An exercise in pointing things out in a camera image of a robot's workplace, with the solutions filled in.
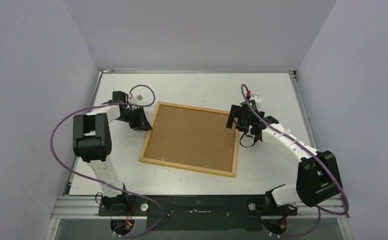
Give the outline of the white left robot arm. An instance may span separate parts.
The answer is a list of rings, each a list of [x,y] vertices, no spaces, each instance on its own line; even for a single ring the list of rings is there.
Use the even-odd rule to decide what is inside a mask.
[[[112,138],[110,123],[125,122],[135,131],[150,131],[144,108],[140,105],[142,95],[122,91],[112,93],[112,99],[89,113],[73,117],[73,151],[94,172],[100,180],[101,204],[111,205],[118,215],[130,211],[131,202],[125,192],[125,185],[117,176],[111,161]]]

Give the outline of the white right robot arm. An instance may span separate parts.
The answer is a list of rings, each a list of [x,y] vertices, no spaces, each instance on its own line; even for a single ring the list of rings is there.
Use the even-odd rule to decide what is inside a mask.
[[[285,205],[303,203],[314,207],[341,193],[342,183],[335,155],[321,152],[298,140],[272,116],[258,111],[256,102],[249,100],[232,105],[226,124],[236,128],[254,142],[265,142],[283,154],[297,168],[296,182],[283,184],[266,192],[264,207],[272,215]]]

